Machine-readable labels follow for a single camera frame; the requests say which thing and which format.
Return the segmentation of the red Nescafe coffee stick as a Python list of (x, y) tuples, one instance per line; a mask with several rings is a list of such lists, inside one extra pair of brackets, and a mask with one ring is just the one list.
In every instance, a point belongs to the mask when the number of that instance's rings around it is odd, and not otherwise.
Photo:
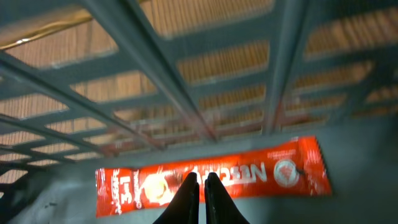
[(197, 175), (199, 201), (214, 172), (232, 198), (331, 195), (320, 146), (314, 136), (255, 151), (169, 162), (139, 168), (96, 170), (96, 217), (166, 207), (189, 173)]

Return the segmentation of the grey plastic shopping basket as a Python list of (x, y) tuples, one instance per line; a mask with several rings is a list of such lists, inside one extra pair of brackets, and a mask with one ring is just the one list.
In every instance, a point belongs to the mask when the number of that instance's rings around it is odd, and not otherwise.
[(2, 1), (1, 222), (96, 217), (95, 170), (318, 139), (332, 194), (251, 223), (397, 222), (396, 1)]

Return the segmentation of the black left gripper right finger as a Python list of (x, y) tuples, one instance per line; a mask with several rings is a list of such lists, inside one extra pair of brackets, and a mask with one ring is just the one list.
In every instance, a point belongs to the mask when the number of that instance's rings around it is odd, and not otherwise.
[(214, 172), (205, 180), (205, 203), (207, 224), (249, 224)]

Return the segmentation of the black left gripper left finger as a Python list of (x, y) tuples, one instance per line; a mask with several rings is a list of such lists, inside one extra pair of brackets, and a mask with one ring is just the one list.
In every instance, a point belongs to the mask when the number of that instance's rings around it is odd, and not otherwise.
[(197, 174), (189, 173), (172, 201), (153, 224), (198, 224), (199, 189)]

